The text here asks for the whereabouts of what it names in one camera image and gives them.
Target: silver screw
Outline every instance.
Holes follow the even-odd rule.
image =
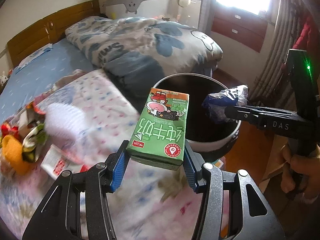
[[[97,163],[97,164],[96,164],[96,168],[97,168],[97,169],[103,169],[105,166],[106,166],[105,163]]]
[[[212,163],[204,163],[203,166],[208,170],[211,170],[213,168]]]
[[[242,176],[242,177],[245,177],[248,175],[248,172],[246,170],[239,170],[239,174]]]
[[[70,175],[70,171],[66,170],[61,173],[63,177],[68,177]]]

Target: human hand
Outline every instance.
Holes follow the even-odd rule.
[[[307,158],[300,155],[292,155],[289,146],[283,146],[277,156],[279,164],[284,163],[281,189],[288,193],[295,188],[295,182],[292,179],[290,169],[297,173],[308,176],[304,197],[308,200],[317,197],[320,193],[320,148],[316,146],[312,158]]]

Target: white stuffed animal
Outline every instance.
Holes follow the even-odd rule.
[[[4,71],[2,72],[2,76],[0,77],[0,86],[3,86],[4,83],[7,82],[9,78],[4,74]]]

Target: bucket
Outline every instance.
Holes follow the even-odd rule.
[[[241,121],[215,124],[201,106],[208,94],[226,89],[225,85],[204,75],[179,73],[161,79],[154,87],[190,95],[186,139],[193,151],[208,153],[226,148],[223,156],[230,150],[231,146],[226,146],[234,144]]]

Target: drawer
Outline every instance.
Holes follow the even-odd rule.
[[[239,41],[257,52],[260,52],[264,40],[264,37],[261,37],[244,27],[216,17],[213,19],[211,30],[235,41]]]
[[[268,22],[248,11],[235,7],[227,7],[217,3],[214,17],[237,24],[262,37],[266,35]]]

